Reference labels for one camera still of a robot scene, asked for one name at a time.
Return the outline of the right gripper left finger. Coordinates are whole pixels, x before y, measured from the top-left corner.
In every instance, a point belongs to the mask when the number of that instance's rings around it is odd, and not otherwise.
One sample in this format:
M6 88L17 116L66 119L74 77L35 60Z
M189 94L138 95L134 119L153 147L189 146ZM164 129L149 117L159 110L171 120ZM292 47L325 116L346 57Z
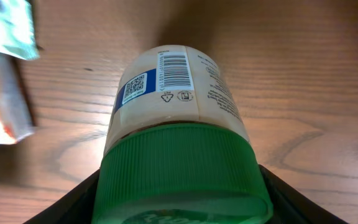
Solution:
M24 224L90 224L99 170Z

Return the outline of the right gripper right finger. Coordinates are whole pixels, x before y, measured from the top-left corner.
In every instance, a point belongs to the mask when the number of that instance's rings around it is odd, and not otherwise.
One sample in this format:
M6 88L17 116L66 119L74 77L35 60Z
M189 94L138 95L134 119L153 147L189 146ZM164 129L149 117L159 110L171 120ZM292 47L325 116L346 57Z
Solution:
M270 199L273 216L267 224L347 224L299 193L267 168L259 165Z

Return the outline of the orange white box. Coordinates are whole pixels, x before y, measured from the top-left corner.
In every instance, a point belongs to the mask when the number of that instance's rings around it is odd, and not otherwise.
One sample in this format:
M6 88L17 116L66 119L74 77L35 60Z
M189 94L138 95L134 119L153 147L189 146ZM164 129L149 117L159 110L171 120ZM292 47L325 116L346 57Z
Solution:
M0 145L34 134L34 123L12 57L0 54Z

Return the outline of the green-lidded white jar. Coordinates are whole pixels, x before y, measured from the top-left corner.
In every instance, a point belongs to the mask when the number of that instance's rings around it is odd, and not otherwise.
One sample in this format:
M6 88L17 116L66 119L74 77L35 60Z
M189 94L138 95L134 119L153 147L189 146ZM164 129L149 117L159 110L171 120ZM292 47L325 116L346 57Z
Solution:
M266 223L273 204L217 64L183 45L141 54L116 94L93 223Z

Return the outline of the mint green wipes packet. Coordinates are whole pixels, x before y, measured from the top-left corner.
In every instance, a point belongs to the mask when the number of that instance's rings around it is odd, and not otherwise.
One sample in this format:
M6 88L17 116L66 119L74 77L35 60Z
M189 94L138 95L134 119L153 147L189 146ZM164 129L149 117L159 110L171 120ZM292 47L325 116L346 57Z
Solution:
M22 60L39 58L32 1L0 0L0 53Z

